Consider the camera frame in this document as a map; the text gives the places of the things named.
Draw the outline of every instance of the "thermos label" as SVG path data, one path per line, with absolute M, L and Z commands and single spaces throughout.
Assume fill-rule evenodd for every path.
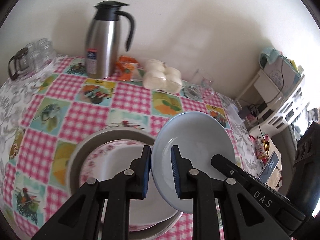
M 96 49 L 87 49 L 86 68 L 87 68 L 87 72 L 90 74 L 97 73 L 97 50 Z

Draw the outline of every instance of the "thermos lid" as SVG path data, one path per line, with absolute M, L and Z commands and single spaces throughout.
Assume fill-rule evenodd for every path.
M 123 2 L 116 2 L 116 1 L 103 1 L 98 3 L 96 7 L 99 8 L 120 8 L 121 6 L 129 5 Z

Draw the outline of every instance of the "white lettering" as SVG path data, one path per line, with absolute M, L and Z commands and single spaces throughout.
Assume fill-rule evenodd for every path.
M 259 199 L 259 201 L 262 201 L 262 203 L 263 203 L 265 198 L 266 198 L 266 196 L 263 196 L 261 199 Z
M 257 197 L 259 197 L 259 195 L 260 195 L 260 192 L 256 192 L 253 196 L 255 197 L 255 198 L 257 198 Z
M 268 200 L 268 204 L 266 204 L 266 207 L 269 207 L 271 203 L 272 203 L 272 201 Z

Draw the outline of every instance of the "black mechanical device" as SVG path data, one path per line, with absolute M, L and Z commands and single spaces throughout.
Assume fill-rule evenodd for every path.
M 298 143 L 296 168 L 287 197 L 241 170 L 222 155 L 211 164 L 224 181 L 210 178 L 182 158 L 177 145 L 171 162 L 180 199 L 193 199 L 193 240 L 219 240 L 218 199 L 225 240 L 319 239 L 320 214 L 312 212 L 320 193 L 320 125 L 313 123 Z M 113 179 L 89 178 L 33 236 L 32 240 L 94 240 L 102 207 L 108 199 L 102 240 L 128 240 L 129 200 L 144 199 L 148 190 L 151 150 Z

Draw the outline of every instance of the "glass mug handle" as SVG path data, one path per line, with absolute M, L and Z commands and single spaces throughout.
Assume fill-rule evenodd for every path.
M 14 70 L 15 70 L 15 73 L 12 74 L 11 72 L 11 68 L 10 68 L 10 62 L 14 60 Z M 17 71 L 17 58 L 16 56 L 14 55 L 10 60 L 9 60 L 9 63 L 8 63 L 8 72 L 9 72 L 9 76 L 11 78 L 11 80 L 16 80 L 18 77 L 19 77 L 19 74 L 18 74 L 18 71 Z

